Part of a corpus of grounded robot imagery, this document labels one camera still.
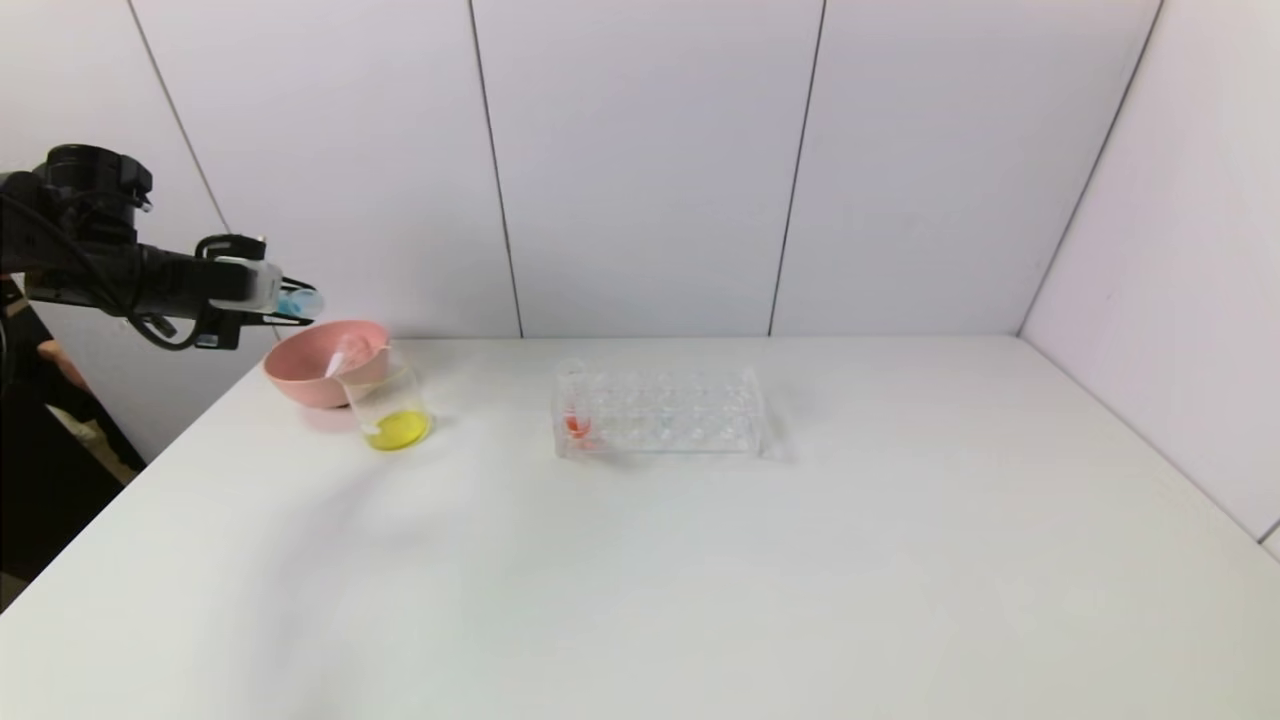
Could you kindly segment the bare person hand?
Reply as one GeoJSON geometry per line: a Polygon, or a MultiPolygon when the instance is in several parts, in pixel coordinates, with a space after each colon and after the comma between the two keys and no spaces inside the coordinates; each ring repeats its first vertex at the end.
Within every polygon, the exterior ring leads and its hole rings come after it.
{"type": "Polygon", "coordinates": [[[86,382],[83,374],[78,366],[73,363],[69,354],[61,347],[56,340],[46,340],[37,346],[37,352],[42,360],[51,363],[61,375],[74,387],[92,393],[88,383],[86,382]]]}

